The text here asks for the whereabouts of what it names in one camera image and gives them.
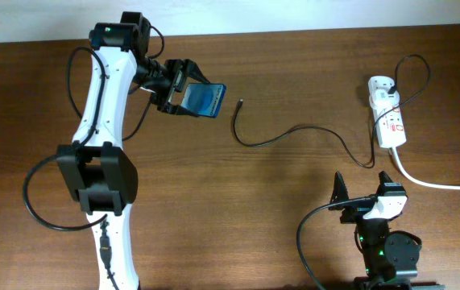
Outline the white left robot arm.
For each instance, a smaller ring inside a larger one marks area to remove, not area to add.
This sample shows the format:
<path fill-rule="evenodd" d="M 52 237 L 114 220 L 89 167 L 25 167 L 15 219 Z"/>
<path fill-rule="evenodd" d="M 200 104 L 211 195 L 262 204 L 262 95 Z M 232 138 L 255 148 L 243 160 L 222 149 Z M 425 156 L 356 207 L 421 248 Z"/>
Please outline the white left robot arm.
<path fill-rule="evenodd" d="M 208 80 L 189 59 L 160 64 L 147 55 L 152 25 L 99 23 L 90 32 L 92 77 L 81 124 L 69 145 L 58 148 L 57 163 L 72 199 L 93 231 L 99 287 L 139 289 L 131 248 L 131 208 L 138 192 L 138 172 L 123 150 L 122 129 L 131 84 L 150 87 L 150 102 L 166 114 L 200 117 L 200 110 L 172 104 L 188 78 Z"/>

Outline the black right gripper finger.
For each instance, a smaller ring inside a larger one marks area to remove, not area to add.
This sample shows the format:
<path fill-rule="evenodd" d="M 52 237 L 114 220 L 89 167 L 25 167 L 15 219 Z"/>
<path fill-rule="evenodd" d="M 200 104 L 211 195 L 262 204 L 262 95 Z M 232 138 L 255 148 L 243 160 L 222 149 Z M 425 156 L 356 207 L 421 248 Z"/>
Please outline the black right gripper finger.
<path fill-rule="evenodd" d="M 377 197 L 384 196 L 386 193 L 393 190 L 394 184 L 390 176 L 385 172 L 381 171 L 379 173 L 379 187 L 376 190 L 375 195 Z"/>
<path fill-rule="evenodd" d="M 349 195 L 346 184 L 340 172 L 335 172 L 334 175 L 334 188 L 330 198 L 330 203 L 335 204 L 342 201 L 348 201 Z"/>

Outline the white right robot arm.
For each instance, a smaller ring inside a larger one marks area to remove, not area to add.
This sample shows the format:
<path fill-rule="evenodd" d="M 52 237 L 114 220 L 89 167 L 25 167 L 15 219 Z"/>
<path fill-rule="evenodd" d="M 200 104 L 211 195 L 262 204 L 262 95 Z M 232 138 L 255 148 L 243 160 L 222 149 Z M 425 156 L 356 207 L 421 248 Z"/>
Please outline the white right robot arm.
<path fill-rule="evenodd" d="M 389 222 L 402 214 L 408 195 L 403 185 L 386 172 L 372 195 L 351 199 L 342 174 L 334 175 L 330 209 L 341 212 L 342 224 L 354 224 L 355 245 L 361 252 L 367 275 L 353 281 L 355 289 L 410 289 L 417 276 L 422 241 L 406 231 L 392 231 Z"/>

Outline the blue Galaxy smartphone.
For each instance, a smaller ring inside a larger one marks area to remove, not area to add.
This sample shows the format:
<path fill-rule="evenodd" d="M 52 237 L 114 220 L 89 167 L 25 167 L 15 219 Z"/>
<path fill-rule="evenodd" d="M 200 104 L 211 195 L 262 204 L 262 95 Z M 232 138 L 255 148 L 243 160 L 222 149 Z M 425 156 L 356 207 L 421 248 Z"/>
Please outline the blue Galaxy smartphone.
<path fill-rule="evenodd" d="M 180 106 L 197 116 L 216 118 L 225 92 L 224 84 L 190 83 Z"/>

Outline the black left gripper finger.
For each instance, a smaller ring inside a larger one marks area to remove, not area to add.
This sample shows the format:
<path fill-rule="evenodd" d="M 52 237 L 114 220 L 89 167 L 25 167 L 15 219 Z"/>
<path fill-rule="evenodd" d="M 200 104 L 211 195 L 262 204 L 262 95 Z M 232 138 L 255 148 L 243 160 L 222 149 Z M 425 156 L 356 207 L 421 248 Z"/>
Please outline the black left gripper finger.
<path fill-rule="evenodd" d="M 198 114 L 192 112 L 191 110 L 184 108 L 183 106 L 178 106 L 178 105 L 170 106 L 168 108 L 168 113 L 172 115 L 186 115 L 186 116 L 191 116 L 191 117 L 196 117 L 196 118 L 198 117 Z"/>
<path fill-rule="evenodd" d="M 191 68 L 189 76 L 196 81 L 200 81 L 202 84 L 210 84 L 210 81 L 204 76 L 198 67 Z"/>

